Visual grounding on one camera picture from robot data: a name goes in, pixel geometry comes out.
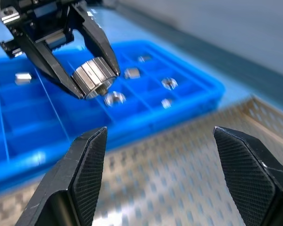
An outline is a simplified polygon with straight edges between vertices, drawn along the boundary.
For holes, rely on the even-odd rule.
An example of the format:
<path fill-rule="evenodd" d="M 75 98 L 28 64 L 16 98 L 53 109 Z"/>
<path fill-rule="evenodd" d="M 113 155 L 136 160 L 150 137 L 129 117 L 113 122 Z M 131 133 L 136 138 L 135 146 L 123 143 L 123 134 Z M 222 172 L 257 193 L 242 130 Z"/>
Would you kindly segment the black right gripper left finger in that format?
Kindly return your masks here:
<path fill-rule="evenodd" d="M 44 175 L 15 226 L 92 226 L 107 136 L 107 127 L 78 136 Z"/>

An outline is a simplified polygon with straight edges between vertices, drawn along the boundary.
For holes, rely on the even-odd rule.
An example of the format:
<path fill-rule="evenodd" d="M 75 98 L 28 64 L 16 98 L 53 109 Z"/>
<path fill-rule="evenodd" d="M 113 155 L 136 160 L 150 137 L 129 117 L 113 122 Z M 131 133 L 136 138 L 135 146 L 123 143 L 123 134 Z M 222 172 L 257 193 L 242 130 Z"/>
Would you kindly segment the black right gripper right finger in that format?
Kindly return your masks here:
<path fill-rule="evenodd" d="M 283 165 L 256 137 L 215 127 L 230 195 L 246 226 L 283 226 Z"/>

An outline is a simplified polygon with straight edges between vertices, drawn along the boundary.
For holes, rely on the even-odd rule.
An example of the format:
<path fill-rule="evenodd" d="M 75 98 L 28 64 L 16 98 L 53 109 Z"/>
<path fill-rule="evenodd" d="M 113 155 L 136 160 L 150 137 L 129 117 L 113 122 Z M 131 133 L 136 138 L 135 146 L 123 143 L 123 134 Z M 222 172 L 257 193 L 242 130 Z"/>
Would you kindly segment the blue compartment tray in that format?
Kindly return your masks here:
<path fill-rule="evenodd" d="M 0 193 L 44 174 L 72 141 L 94 128 L 108 128 L 107 149 L 153 134 L 214 110 L 224 86 L 154 43 L 138 40 L 113 44 L 121 70 L 138 68 L 138 79 L 120 76 L 111 91 L 126 97 L 108 107 L 102 97 L 79 100 L 47 81 L 25 57 L 0 57 Z M 138 56 L 151 60 L 140 63 Z M 15 84 L 16 73 L 30 73 L 30 83 Z M 161 80 L 178 86 L 165 89 Z M 164 109 L 161 101 L 173 100 Z"/>

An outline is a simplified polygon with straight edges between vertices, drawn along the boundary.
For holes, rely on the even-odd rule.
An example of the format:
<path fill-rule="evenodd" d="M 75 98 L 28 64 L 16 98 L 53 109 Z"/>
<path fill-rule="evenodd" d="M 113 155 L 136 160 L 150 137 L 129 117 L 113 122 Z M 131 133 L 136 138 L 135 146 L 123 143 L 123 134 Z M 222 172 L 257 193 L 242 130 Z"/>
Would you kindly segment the small metal block part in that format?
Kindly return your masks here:
<path fill-rule="evenodd" d="M 32 75 L 30 73 L 16 73 L 15 74 L 15 84 L 16 85 L 24 85 L 31 82 L 33 79 Z"/>

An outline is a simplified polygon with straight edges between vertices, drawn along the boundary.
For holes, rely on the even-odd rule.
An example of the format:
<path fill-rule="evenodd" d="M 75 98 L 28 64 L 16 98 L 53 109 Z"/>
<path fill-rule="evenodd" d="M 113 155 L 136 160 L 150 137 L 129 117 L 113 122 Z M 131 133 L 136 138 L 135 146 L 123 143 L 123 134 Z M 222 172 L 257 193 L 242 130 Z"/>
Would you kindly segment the large metal roller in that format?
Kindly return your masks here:
<path fill-rule="evenodd" d="M 83 99 L 105 96 L 117 75 L 102 57 L 95 57 L 76 68 L 72 80 L 83 94 Z"/>

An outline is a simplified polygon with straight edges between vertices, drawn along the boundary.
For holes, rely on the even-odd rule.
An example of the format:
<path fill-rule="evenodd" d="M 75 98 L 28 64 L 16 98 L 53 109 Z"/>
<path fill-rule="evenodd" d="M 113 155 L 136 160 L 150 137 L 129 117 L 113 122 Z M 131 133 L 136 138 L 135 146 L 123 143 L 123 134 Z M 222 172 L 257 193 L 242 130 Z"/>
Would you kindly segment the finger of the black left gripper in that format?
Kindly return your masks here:
<path fill-rule="evenodd" d="M 86 48 L 94 57 L 102 57 L 115 75 L 120 75 L 116 55 L 103 29 L 94 19 L 88 16 L 82 4 L 71 4 L 70 21 L 84 39 Z"/>
<path fill-rule="evenodd" d="M 48 81 L 57 85 L 66 93 L 83 99 L 81 90 L 75 85 L 62 64 L 55 58 L 45 41 L 35 42 L 27 34 L 15 36 L 15 41 L 27 58 L 43 72 Z"/>

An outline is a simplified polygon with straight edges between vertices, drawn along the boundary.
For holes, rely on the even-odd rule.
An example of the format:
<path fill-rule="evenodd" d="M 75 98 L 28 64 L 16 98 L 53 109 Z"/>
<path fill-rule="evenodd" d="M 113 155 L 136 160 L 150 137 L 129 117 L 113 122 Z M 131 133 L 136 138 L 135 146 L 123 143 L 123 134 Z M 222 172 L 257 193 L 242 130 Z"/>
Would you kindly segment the perforated steel tray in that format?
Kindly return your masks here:
<path fill-rule="evenodd" d="M 257 137 L 283 165 L 283 112 L 252 97 L 107 151 L 92 226 L 245 226 L 226 187 L 215 126 Z"/>

